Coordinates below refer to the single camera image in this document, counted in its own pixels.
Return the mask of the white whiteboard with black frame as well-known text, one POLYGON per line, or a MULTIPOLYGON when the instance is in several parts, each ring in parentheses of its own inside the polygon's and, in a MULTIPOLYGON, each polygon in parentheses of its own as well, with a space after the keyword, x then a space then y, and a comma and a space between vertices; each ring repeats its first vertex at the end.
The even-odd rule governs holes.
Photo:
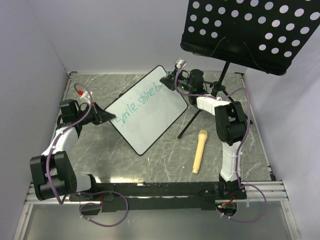
POLYGON ((105 108, 115 115, 114 128, 142 156, 188 109, 186 100, 160 79, 167 75, 158 65, 105 108))

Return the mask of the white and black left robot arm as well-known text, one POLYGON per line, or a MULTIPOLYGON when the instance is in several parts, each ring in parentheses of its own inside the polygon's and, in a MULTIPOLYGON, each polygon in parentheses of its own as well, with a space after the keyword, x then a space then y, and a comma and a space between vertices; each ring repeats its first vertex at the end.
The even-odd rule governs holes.
POLYGON ((82 110, 77 100, 60 102, 61 113, 54 139, 41 155, 32 157, 29 162, 35 195, 40 201, 57 198, 63 203, 61 196, 78 192, 87 201, 93 201, 99 195, 92 174, 75 174, 68 152, 79 139, 84 125, 100 125, 115 119, 116 115, 100 108, 95 102, 85 105, 82 110))

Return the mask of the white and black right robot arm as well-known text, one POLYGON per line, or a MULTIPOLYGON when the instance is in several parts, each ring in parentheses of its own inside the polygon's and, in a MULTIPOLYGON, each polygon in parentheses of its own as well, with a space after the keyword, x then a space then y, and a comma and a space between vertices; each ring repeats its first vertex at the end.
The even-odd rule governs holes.
POLYGON ((222 85, 225 75, 222 72, 218 81, 209 84, 209 93, 205 89, 208 83, 204 81, 204 73, 199 69, 191 70, 187 77, 183 76, 183 70, 175 69, 162 77, 160 82, 169 90, 187 96, 198 113, 205 111, 214 116, 216 134, 222 142, 223 150, 217 191, 223 199, 230 199, 240 186, 241 147, 250 120, 240 102, 233 101, 230 96, 228 101, 217 96, 218 92, 227 95, 226 88, 222 85))

